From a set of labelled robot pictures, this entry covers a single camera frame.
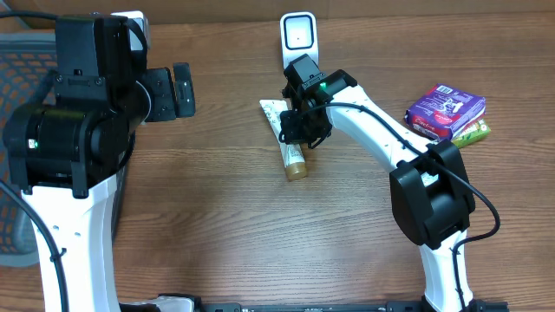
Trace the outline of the white tube gold cap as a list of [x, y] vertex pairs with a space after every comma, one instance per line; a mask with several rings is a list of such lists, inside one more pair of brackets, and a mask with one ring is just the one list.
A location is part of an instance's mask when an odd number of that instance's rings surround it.
[[300, 180], [308, 175], [305, 159], [300, 145], [287, 145], [279, 140], [282, 132], [280, 114], [288, 110], [286, 101], [282, 100], [260, 100], [271, 129], [279, 143], [286, 177], [289, 181]]

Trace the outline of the red purple pad package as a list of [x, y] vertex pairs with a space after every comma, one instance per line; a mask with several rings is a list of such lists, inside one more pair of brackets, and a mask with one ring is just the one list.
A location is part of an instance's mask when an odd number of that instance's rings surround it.
[[486, 112], [486, 98], [437, 83], [406, 111], [413, 130], [433, 140], [451, 140]]

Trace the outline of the green yellow juice carton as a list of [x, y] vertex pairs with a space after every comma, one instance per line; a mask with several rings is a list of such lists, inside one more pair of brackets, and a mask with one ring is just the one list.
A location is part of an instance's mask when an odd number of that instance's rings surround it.
[[458, 148], [462, 148], [485, 139], [490, 132], [491, 128], [484, 119], [476, 120], [473, 124], [468, 125], [457, 136], [454, 136], [452, 138], [452, 142]]

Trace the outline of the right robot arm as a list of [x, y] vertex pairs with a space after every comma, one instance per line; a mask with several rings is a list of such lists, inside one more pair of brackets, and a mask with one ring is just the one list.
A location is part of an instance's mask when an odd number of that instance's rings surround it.
[[281, 113], [281, 142], [314, 149], [337, 129], [367, 150], [389, 175], [392, 212], [402, 233], [420, 249], [434, 311], [467, 311], [473, 304], [462, 241], [475, 209], [460, 151], [434, 143], [381, 110], [343, 70], [325, 74], [300, 55], [284, 69], [282, 91], [291, 109]]

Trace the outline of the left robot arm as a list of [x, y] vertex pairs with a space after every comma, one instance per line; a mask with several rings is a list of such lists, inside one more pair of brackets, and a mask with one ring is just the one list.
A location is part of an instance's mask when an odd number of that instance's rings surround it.
[[48, 311], [196, 312], [197, 297], [120, 302], [113, 230], [137, 127], [191, 117], [190, 68], [148, 68], [149, 26], [138, 11], [55, 17], [55, 69], [3, 129], [3, 191], [36, 231]]

